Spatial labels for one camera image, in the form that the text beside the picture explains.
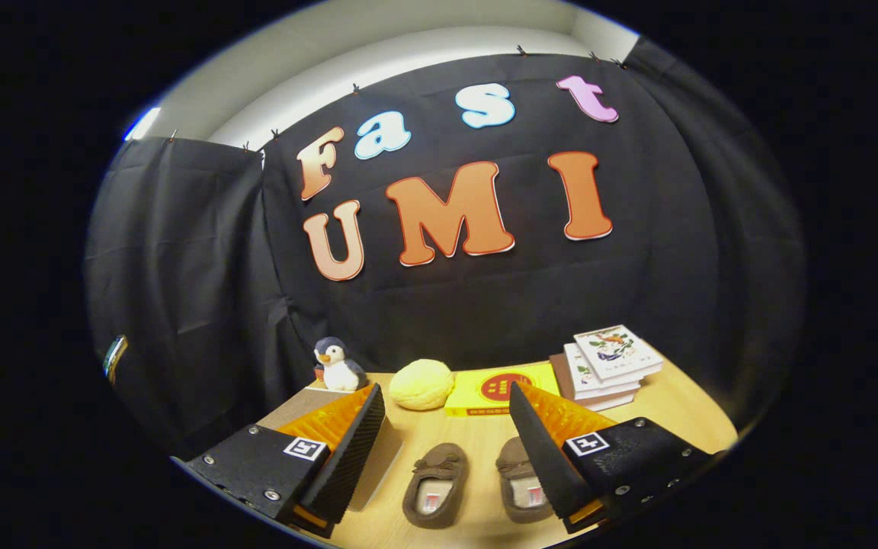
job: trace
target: penguin plush toy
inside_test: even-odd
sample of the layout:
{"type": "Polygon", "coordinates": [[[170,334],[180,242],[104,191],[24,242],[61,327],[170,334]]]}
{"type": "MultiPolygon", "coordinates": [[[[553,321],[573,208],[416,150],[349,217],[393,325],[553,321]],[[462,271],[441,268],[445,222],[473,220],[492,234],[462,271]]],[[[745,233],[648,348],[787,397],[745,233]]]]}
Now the penguin plush toy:
{"type": "Polygon", "coordinates": [[[318,368],[324,368],[324,384],[331,390],[358,390],[368,385],[365,371],[348,358],[348,348],[335,337],[325,337],[314,347],[318,368]]]}

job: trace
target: letter m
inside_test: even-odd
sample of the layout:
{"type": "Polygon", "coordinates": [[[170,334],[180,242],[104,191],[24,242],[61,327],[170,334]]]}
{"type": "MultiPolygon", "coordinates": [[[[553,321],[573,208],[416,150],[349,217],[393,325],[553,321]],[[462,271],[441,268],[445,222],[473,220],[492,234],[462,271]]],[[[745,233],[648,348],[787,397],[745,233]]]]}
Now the letter m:
{"type": "Polygon", "coordinates": [[[514,239],[503,228],[494,187],[498,173],[499,167],[494,162],[474,162],[460,167],[445,202],[421,178],[404,178],[388,185],[386,197],[398,207],[405,239],[400,263],[415,267],[435,258],[435,250],[425,243],[425,233],[429,233],[443,255],[453,257],[463,222],[467,231],[463,243],[466,254],[495,254],[512,248],[514,239]]]}

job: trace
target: brown book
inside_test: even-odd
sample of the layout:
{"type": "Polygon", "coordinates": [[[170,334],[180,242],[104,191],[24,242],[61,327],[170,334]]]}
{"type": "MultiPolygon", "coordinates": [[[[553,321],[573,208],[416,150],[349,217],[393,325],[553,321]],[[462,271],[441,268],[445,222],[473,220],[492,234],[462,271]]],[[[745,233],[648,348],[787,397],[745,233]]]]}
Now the brown book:
{"type": "Polygon", "coordinates": [[[575,380],[571,378],[571,368],[568,368],[568,358],[564,352],[560,355],[551,355],[548,358],[551,368],[554,368],[554,377],[558,380],[558,390],[561,396],[575,402],[575,380]]]}

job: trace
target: slipper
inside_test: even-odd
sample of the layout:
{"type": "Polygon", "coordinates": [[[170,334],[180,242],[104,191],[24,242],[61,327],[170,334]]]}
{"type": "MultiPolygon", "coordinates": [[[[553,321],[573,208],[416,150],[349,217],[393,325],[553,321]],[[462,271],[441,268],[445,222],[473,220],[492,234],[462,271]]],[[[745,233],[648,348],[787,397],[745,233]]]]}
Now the slipper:
{"type": "Polygon", "coordinates": [[[444,442],[415,462],[402,511],[419,528],[446,528],[456,521],[463,502],[469,465],[460,446],[444,442]]]}
{"type": "Polygon", "coordinates": [[[497,469],[501,475],[503,507],[510,520],[520,524],[537,522],[554,512],[520,437],[510,438],[503,445],[497,458],[497,469]]]}

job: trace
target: book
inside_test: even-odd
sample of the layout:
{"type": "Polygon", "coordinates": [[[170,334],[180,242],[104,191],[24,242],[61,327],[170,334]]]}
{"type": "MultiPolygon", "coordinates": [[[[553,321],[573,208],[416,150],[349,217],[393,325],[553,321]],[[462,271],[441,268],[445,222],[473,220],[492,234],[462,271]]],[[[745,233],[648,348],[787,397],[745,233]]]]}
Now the book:
{"type": "Polygon", "coordinates": [[[561,396],[550,362],[494,371],[459,371],[456,372],[456,386],[446,399],[446,415],[473,417],[509,414],[510,384],[515,381],[561,396]]]}
{"type": "Polygon", "coordinates": [[[570,378],[574,387],[575,397],[573,400],[590,399],[590,397],[603,397],[619,393],[621,390],[630,389],[633,383],[642,381],[647,375],[654,374],[662,370],[662,362],[642,368],[640,371],[634,371],[623,375],[617,375],[608,379],[599,379],[593,369],[588,365],[588,359],[582,354],[578,345],[569,343],[564,346],[564,358],[567,361],[568,369],[571,372],[570,378]]]}
{"type": "Polygon", "coordinates": [[[605,400],[603,403],[597,404],[582,404],[586,409],[591,411],[602,411],[607,409],[613,409],[616,406],[624,406],[624,404],[631,403],[632,400],[635,400],[635,390],[628,395],[619,396],[617,399],[609,399],[605,400]]]}
{"type": "Polygon", "coordinates": [[[662,369],[658,352],[621,324],[576,334],[575,343],[601,381],[662,369]]]}
{"type": "MultiPolygon", "coordinates": [[[[625,383],[607,385],[599,389],[578,390],[578,386],[575,385],[575,382],[572,379],[572,373],[576,372],[576,370],[571,366],[567,352],[564,355],[551,355],[548,359],[551,362],[552,368],[554,368],[554,377],[557,378],[558,390],[560,390],[561,396],[575,403],[600,403],[602,400],[610,400],[614,397],[620,397],[623,396],[624,393],[641,388],[639,382],[642,378],[638,377],[632,378],[625,383]]],[[[594,372],[590,371],[590,369],[588,369],[588,375],[591,376],[592,380],[597,382],[594,372]]]]}

